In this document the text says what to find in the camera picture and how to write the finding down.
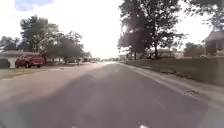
sidewalk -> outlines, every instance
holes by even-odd
[[[193,97],[197,100],[211,105],[215,108],[224,111],[224,88],[205,84],[202,82],[193,81],[190,79],[178,77],[175,75],[164,74],[155,72],[149,69],[138,68],[130,65],[125,65],[127,68],[144,75],[148,78],[155,80],[156,82],[177,91],[183,95]]]

car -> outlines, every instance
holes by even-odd
[[[25,68],[31,68],[32,66],[36,66],[40,68],[45,64],[45,60],[41,56],[21,56],[15,62],[16,68],[24,66]]]

roof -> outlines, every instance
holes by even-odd
[[[224,31],[212,31],[204,41],[208,42],[222,39],[224,39]]]
[[[39,55],[38,52],[23,52],[23,51],[3,51],[0,55]]]

lawn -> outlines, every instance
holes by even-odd
[[[31,74],[40,71],[46,71],[48,68],[18,68],[18,69],[0,69],[0,79],[14,77],[23,74]]]
[[[224,58],[133,60],[126,63],[224,86]]]

road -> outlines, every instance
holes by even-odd
[[[138,123],[151,128],[224,126],[223,111],[118,63],[1,80],[0,95],[2,128],[136,128]]]

